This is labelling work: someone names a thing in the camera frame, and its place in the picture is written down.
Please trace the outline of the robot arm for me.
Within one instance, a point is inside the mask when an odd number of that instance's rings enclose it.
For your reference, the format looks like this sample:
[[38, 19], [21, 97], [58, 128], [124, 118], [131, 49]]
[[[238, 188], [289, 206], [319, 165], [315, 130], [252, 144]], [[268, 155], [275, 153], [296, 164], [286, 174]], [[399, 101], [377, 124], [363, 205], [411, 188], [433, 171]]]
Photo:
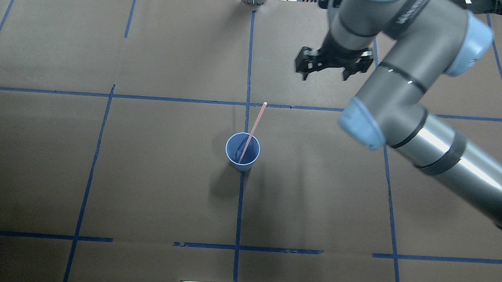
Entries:
[[338, 119], [370, 150], [396, 150], [502, 230], [502, 164], [419, 104], [442, 75], [460, 76], [493, 43], [491, 27], [448, 0], [326, 0], [323, 44], [354, 63], [380, 33], [395, 41]]

